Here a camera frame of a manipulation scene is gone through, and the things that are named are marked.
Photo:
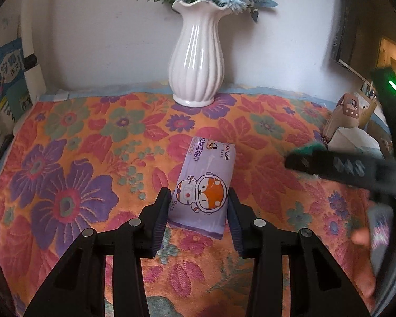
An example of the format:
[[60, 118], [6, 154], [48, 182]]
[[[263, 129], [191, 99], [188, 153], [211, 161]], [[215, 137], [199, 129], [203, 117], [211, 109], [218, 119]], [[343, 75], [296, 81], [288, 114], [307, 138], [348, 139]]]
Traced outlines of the person's right hand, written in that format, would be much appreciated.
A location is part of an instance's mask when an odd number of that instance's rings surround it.
[[376, 277], [371, 265], [371, 234], [367, 227], [356, 229], [351, 234], [355, 246], [353, 282], [369, 311], [375, 306]]

